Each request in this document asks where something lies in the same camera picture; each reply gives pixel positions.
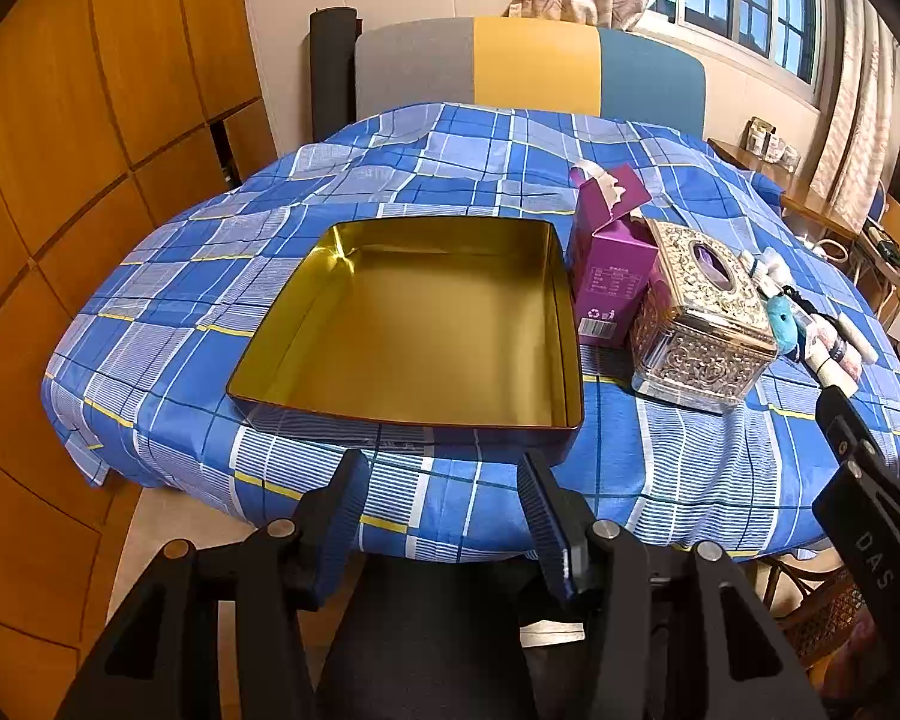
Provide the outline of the blue plush toy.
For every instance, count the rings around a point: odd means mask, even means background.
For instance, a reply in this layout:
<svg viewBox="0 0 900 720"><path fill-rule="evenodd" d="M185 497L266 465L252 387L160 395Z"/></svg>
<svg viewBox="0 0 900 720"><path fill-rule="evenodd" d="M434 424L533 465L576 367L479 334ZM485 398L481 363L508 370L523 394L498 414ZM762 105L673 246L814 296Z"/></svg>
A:
<svg viewBox="0 0 900 720"><path fill-rule="evenodd" d="M785 294L777 294L766 302L770 330L781 356L792 355L798 346L798 325L793 317L793 307Z"/></svg>

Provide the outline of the white knitted sock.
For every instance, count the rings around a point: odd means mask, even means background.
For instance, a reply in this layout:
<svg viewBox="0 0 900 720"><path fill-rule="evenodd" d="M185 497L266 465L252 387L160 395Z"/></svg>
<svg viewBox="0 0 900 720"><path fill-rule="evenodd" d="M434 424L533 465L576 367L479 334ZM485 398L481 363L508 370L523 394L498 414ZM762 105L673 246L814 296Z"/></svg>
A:
<svg viewBox="0 0 900 720"><path fill-rule="evenodd" d="M779 294L784 294L787 288L795 286L790 266L772 247L766 247L759 254L743 250L738 255L738 260L764 299L775 298Z"/></svg>

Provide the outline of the gold metal tray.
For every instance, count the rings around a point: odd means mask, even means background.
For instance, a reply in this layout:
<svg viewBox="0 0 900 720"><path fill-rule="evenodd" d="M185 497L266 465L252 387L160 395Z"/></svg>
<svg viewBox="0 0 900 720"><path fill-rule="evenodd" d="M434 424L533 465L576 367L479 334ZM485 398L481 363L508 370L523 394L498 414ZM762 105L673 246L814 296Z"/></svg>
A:
<svg viewBox="0 0 900 720"><path fill-rule="evenodd" d="M564 461L583 422L556 228L497 216L330 226L227 382L288 439L453 460Z"/></svg>

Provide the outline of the ornate silver tissue box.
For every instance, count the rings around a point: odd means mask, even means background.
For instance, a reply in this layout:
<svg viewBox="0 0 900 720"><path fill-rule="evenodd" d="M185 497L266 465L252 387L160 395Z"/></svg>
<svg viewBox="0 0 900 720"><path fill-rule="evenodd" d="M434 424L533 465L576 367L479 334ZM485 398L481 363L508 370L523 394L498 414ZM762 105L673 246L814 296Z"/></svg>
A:
<svg viewBox="0 0 900 720"><path fill-rule="evenodd" d="M669 221L647 227L656 261L629 330L631 387L690 410L735 410L777 356L761 293L723 242Z"/></svg>

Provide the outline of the purple cardboard box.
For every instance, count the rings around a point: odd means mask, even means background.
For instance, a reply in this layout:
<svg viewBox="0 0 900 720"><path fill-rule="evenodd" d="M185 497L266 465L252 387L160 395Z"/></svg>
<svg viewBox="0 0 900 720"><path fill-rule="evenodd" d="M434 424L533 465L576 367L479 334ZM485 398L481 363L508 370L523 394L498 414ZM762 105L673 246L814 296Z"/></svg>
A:
<svg viewBox="0 0 900 720"><path fill-rule="evenodd" d="M642 218L650 193L631 166L605 169L578 161L569 239L574 316L582 343L621 348L656 261L656 243Z"/></svg>

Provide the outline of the wooden side table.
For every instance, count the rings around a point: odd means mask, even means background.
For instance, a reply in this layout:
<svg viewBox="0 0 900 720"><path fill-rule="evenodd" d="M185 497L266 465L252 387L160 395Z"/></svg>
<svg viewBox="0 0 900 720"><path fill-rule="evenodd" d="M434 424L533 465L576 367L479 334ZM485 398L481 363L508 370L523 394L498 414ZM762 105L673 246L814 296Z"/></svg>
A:
<svg viewBox="0 0 900 720"><path fill-rule="evenodd" d="M707 143L727 163L733 164L738 169L759 172L778 185L782 189L781 204L785 216L800 218L841 241L855 241L857 232L848 226L848 222L827 203L823 195L811 190L805 181L798 179L792 172L785 171L777 164L766 163L756 154L749 153L733 143L722 142L715 138L709 138Z"/></svg>

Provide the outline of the grey yellow blue headboard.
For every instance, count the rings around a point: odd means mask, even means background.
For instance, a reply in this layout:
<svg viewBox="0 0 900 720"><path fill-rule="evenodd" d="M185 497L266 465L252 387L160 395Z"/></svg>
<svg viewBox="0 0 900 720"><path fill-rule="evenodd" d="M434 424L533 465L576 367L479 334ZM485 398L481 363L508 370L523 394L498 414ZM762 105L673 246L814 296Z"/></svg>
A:
<svg viewBox="0 0 900 720"><path fill-rule="evenodd" d="M706 71L647 37L564 21L468 16L357 37L356 115L468 103L666 125L701 138Z"/></svg>

